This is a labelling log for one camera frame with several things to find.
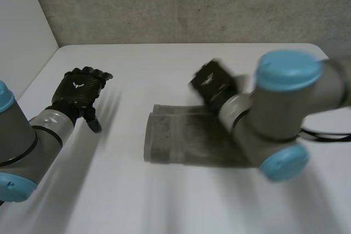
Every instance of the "gray wall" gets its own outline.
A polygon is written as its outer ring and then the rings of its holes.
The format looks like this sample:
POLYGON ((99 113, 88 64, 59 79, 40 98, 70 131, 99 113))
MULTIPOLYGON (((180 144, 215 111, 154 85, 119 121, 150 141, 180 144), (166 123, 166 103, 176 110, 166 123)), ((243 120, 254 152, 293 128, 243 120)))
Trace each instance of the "gray wall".
POLYGON ((107 43, 310 42, 332 53, 340 53, 340 50, 347 53, 351 50, 351 0, 39 2, 60 46, 107 43))

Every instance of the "folded towel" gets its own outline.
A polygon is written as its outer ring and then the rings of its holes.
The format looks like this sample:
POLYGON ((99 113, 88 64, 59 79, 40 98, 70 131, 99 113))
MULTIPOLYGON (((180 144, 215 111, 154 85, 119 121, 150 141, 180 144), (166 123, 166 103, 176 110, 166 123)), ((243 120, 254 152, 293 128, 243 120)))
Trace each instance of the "folded towel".
POLYGON ((205 106, 155 105, 146 126, 144 159, 216 167, 251 167, 205 106))

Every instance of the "table surface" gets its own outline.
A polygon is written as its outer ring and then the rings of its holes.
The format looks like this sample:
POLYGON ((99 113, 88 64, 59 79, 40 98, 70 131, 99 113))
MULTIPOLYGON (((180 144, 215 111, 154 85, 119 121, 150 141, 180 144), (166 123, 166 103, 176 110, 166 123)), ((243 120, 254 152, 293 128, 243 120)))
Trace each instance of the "table surface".
MULTIPOLYGON (((350 144, 306 142, 312 160, 298 177, 273 184, 256 169, 150 164, 143 160, 154 104, 199 105, 188 87, 213 57, 252 74, 260 56, 311 44, 73 45, 59 49, 19 100, 27 118, 50 104, 65 72, 91 66, 114 78, 96 101, 103 125, 82 120, 38 189, 0 207, 1 233, 350 233, 350 144)), ((309 128, 349 132, 347 109, 306 118, 309 128)))

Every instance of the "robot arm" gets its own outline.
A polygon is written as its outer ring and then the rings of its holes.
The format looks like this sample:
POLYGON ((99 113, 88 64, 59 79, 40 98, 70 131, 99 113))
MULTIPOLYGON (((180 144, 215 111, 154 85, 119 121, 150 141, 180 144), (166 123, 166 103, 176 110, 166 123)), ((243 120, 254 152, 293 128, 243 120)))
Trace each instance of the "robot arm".
POLYGON ((351 60, 317 61, 296 50, 267 53, 260 59, 251 95, 238 94, 229 77, 211 61, 191 85, 271 181, 290 179, 307 164, 309 155, 296 141, 307 115, 351 104, 351 60))
POLYGON ((27 200, 73 132, 85 118, 91 130, 102 131, 93 103, 112 75, 90 67, 65 74, 52 105, 29 122, 12 92, 0 82, 0 200, 27 200))

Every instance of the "white wall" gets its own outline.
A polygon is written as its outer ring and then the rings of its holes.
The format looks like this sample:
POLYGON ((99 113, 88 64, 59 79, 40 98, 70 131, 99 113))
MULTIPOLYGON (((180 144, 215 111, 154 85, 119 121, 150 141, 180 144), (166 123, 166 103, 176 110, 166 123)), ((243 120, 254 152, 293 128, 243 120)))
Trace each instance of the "white wall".
POLYGON ((57 49, 38 0, 0 0, 0 80, 17 99, 57 49))

